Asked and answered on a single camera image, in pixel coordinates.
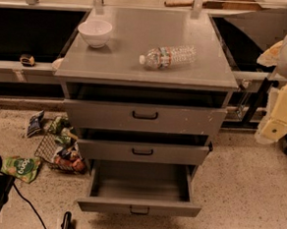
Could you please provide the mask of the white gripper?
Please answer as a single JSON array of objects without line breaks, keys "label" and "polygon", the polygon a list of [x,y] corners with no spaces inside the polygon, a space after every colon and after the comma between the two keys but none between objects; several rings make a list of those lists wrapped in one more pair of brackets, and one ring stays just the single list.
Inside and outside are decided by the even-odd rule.
[{"label": "white gripper", "polygon": [[269,91],[266,114],[258,124],[255,138],[258,143],[276,143],[287,135],[287,85]]}]

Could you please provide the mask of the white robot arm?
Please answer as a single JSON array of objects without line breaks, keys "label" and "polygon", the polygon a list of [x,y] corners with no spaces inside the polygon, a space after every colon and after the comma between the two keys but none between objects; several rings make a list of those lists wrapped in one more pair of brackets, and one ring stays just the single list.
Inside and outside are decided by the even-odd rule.
[{"label": "white robot arm", "polygon": [[[285,38],[270,46],[257,59],[263,66],[275,66],[270,75],[280,75],[287,81],[287,34]],[[287,135],[287,84],[269,91],[266,113],[258,124],[255,138],[258,143],[276,143]]]}]

